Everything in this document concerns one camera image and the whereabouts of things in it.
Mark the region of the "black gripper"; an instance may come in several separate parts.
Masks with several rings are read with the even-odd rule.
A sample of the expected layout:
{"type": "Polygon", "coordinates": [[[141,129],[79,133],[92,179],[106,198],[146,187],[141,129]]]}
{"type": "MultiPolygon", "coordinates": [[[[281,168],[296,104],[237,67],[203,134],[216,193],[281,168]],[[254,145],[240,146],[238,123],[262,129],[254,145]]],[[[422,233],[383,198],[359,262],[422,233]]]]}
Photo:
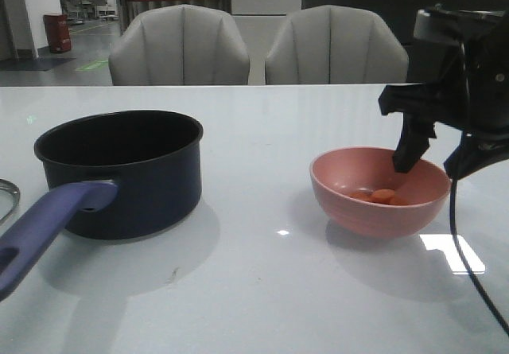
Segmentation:
{"type": "Polygon", "coordinates": [[[437,80],[387,85],[379,97],[383,115],[403,113],[393,153],[394,170],[408,173],[436,138],[434,123],[463,130],[444,163],[451,179],[463,179],[508,159],[508,12],[419,10],[414,38],[449,47],[437,80]]]}

